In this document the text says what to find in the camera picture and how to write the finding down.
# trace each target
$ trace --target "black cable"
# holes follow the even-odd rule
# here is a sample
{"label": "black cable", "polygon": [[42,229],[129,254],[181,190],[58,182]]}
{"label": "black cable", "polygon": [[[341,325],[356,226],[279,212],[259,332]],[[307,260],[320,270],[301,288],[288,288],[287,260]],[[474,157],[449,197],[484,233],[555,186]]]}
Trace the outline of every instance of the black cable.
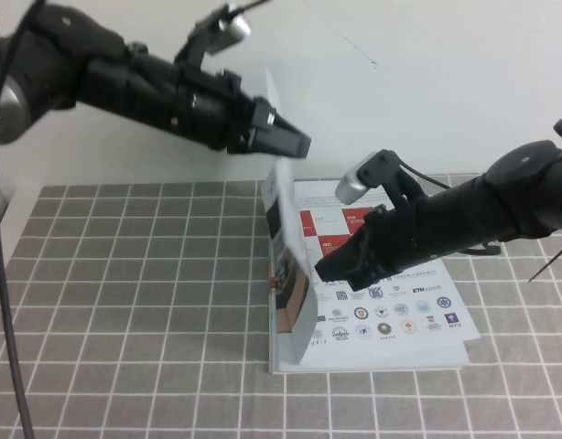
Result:
{"label": "black cable", "polygon": [[[5,86],[6,76],[13,63],[13,59],[18,48],[19,42],[29,23],[35,17],[38,10],[45,4],[45,0],[35,0],[31,7],[26,11],[21,19],[15,33],[10,39],[6,53],[0,64],[0,98]],[[3,328],[5,331],[6,351],[8,353],[8,363],[10,365],[13,387],[15,389],[16,405],[23,425],[23,434],[26,439],[34,439],[33,424],[27,404],[27,396],[23,386],[21,369],[18,364],[18,354],[16,352],[15,330],[13,329],[13,317],[10,311],[10,299],[8,296],[8,286],[6,284],[5,258],[3,256],[2,237],[0,235],[0,309],[3,317]]]}
{"label": "black cable", "polygon": [[237,7],[227,16],[228,21],[233,21],[235,17],[239,16],[240,14],[244,14],[245,12],[250,11],[251,9],[255,9],[260,5],[264,5],[265,3],[270,2],[271,0],[254,0],[252,3],[246,4],[241,7]]}
{"label": "black cable", "polygon": [[429,183],[431,183],[432,185],[436,185],[438,187],[441,187],[443,189],[450,189],[450,186],[437,181],[436,179],[432,178],[432,177],[428,177],[425,174],[422,174],[419,171],[415,171],[415,169],[413,167],[411,167],[410,165],[408,165],[407,163],[403,163],[401,162],[401,166],[404,167],[405,169],[407,169],[410,173],[415,174],[416,176],[418,176],[419,178],[423,178],[424,180],[428,181]]}

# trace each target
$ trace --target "table surface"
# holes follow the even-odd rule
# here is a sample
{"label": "table surface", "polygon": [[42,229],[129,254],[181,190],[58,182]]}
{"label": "table surface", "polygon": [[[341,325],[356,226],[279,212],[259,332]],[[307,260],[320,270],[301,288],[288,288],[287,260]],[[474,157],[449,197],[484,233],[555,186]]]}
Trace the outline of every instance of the table surface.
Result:
{"label": "table surface", "polygon": [[445,260],[482,335],[469,366],[271,375],[256,187],[43,188],[7,268],[37,438],[562,438],[562,259],[526,282],[562,235]]}

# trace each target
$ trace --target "open book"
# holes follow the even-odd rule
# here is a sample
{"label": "open book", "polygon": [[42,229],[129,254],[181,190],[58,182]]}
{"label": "open book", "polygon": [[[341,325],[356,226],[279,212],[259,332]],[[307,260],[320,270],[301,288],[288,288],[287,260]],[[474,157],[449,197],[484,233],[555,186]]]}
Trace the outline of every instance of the open book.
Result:
{"label": "open book", "polygon": [[288,160],[262,186],[271,236],[270,364],[277,373],[434,369],[468,362],[463,341],[479,333],[440,260],[354,292],[323,283],[313,267],[392,204],[381,189],[351,206],[338,181],[294,184]]}

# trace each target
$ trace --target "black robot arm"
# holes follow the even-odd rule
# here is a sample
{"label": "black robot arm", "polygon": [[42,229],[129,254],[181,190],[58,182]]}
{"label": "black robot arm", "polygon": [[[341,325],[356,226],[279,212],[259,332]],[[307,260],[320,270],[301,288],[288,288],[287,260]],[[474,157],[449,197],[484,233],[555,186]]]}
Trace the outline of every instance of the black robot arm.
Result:
{"label": "black robot arm", "polygon": [[[82,12],[46,5],[22,37],[0,105],[0,144],[15,141],[50,110],[76,102],[121,115],[232,154],[305,157],[310,139],[263,98],[241,90],[241,78],[201,70],[250,34],[225,5],[199,22],[174,63],[150,55]],[[10,37],[0,39],[0,58]]]}
{"label": "black robot arm", "polygon": [[383,186],[394,209],[373,209],[344,245],[321,259],[322,281],[347,280],[359,290],[472,246],[562,230],[562,150],[550,141],[521,146],[483,175],[433,197],[401,165],[383,150],[342,179],[336,190],[342,202]]}

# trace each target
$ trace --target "white wall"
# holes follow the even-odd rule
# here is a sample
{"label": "white wall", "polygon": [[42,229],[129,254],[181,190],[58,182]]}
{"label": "white wall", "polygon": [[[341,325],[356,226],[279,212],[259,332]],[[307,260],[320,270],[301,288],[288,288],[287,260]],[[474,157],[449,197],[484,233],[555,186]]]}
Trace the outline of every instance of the white wall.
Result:
{"label": "white wall", "polygon": [[[218,0],[67,0],[171,59]],[[28,0],[0,0],[0,32]],[[254,36],[206,67],[265,92],[313,138],[300,177],[340,175],[372,150],[426,172],[485,170],[549,138],[562,117],[562,0],[275,0]],[[229,157],[80,106],[0,150],[0,177],[89,183],[263,177],[270,160]]]}

